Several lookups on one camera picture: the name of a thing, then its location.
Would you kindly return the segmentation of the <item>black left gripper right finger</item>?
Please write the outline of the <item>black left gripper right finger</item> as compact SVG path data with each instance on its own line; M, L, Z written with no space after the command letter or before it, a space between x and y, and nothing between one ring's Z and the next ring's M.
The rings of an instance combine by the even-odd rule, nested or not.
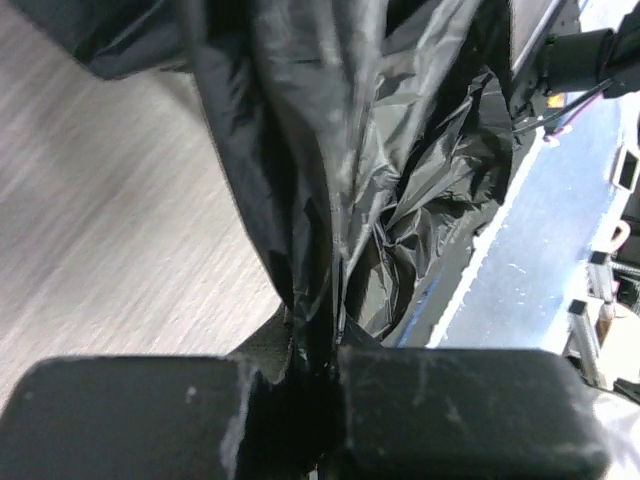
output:
M586 385L544 350L385 348L319 331L337 386L323 479L599 479L610 446Z

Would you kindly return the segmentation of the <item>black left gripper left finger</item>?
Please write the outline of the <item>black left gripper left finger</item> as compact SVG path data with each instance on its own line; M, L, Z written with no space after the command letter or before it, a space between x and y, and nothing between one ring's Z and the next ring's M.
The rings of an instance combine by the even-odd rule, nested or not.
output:
M1 415L5 479L303 479L285 308L227 356L58 356Z

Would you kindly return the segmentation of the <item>black trash bag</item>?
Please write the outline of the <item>black trash bag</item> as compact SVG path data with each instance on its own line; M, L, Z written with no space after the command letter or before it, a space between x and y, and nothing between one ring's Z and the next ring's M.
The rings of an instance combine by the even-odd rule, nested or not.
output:
M105 80L194 75L244 225L298 321L399 331L504 199L505 1L19 1Z

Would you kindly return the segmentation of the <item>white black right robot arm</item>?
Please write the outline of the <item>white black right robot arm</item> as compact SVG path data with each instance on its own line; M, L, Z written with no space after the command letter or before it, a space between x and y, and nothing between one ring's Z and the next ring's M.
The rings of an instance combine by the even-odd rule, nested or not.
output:
M601 96L639 91L639 7L616 30L580 30L578 1L550 1L512 67L513 133L555 125Z

